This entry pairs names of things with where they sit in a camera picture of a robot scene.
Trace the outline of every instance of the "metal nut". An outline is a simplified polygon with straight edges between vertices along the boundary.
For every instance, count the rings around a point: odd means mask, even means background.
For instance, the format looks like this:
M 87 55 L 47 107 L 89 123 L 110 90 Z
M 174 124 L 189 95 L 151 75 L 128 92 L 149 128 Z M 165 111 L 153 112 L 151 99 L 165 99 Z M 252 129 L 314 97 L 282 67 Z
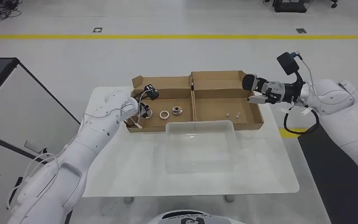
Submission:
M 172 113 L 174 115 L 181 115 L 181 113 L 183 113 L 183 109 L 180 106 L 175 106 L 172 109 Z

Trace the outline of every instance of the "yellow floor line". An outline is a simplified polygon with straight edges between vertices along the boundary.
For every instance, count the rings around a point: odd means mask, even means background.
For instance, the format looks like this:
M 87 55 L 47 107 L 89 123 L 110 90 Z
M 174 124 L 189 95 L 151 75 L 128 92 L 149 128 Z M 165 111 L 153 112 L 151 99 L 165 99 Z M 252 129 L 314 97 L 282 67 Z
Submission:
M 305 132 L 307 128 L 290 128 L 290 130 L 293 130 L 295 132 Z M 297 138 L 300 136 L 299 134 L 292 134 L 288 131 L 286 131 L 284 128 L 279 128 L 281 138 Z
M 0 34 L 0 39 L 265 39 L 265 40 L 356 40 L 358 35 L 271 34 Z

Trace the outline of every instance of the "box flap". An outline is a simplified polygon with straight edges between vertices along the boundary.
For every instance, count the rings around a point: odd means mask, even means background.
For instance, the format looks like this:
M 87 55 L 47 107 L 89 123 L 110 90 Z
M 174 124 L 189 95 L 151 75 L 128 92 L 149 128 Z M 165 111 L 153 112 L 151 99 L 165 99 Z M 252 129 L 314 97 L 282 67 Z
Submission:
M 195 90 L 242 89 L 243 71 L 192 72 Z
M 191 75 L 190 76 L 178 76 L 178 77 L 143 77 L 137 76 L 132 79 L 134 89 L 143 90 L 144 86 L 152 84 L 156 89 L 168 89 L 168 88 L 185 88 L 191 87 Z
M 192 72 L 197 98 L 248 97 L 250 91 L 242 88 L 243 71 Z

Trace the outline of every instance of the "table leg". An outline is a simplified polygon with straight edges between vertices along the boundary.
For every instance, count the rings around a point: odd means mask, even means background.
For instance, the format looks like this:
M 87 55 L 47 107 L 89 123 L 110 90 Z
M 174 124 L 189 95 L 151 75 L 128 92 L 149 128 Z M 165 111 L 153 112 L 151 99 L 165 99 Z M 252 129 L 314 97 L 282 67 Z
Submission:
M 123 198 L 123 202 L 125 204 L 132 204 L 133 201 L 134 201 L 134 197 L 124 197 Z
M 227 203 L 233 203 L 235 201 L 235 195 L 224 195 L 224 199 Z

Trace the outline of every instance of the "black logo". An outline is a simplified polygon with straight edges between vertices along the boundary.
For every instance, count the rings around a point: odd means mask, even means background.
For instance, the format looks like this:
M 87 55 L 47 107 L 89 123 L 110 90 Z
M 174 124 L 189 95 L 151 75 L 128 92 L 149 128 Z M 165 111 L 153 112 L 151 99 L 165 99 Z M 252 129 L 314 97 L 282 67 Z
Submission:
M 196 220 L 193 220 L 192 218 L 183 218 L 181 224 L 205 224 L 205 221 L 203 218 L 199 217 L 197 217 Z

